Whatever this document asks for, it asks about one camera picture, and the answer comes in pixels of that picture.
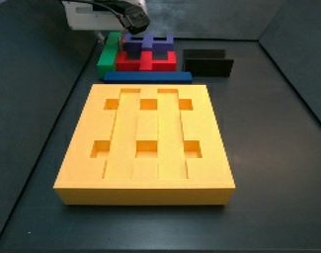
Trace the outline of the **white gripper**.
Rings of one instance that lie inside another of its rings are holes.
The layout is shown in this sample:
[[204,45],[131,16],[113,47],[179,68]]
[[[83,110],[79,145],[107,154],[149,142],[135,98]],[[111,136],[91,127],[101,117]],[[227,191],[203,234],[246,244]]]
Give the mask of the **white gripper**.
[[73,30],[144,31],[145,0],[60,0]]

